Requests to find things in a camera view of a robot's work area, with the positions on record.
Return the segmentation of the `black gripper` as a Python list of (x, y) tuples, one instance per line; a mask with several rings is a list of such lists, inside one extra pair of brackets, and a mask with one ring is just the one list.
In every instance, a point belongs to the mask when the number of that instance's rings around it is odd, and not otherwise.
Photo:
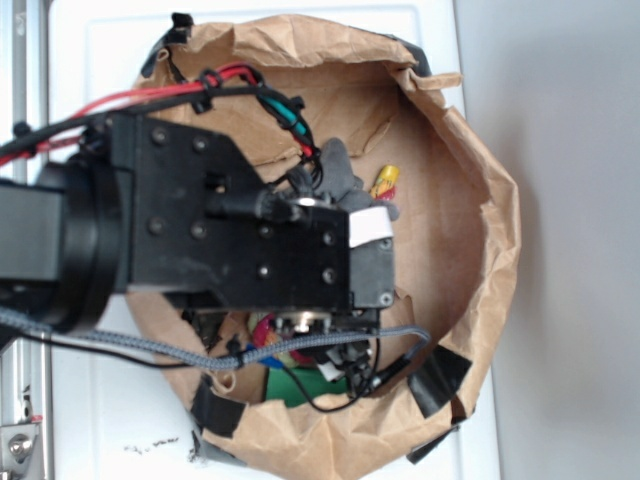
[(184, 308), (384, 309), (394, 300), (384, 207), (287, 199), (226, 135), (133, 114), (111, 124), (123, 205), (116, 291), (156, 291)]

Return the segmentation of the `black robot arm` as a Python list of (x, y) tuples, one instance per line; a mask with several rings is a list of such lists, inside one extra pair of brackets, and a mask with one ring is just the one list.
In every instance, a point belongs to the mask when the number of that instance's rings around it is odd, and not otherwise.
[(394, 300), (388, 212), (268, 186), (226, 135), (116, 114), (33, 185), (1, 185), (1, 303), (92, 329), (109, 298), (372, 328)]

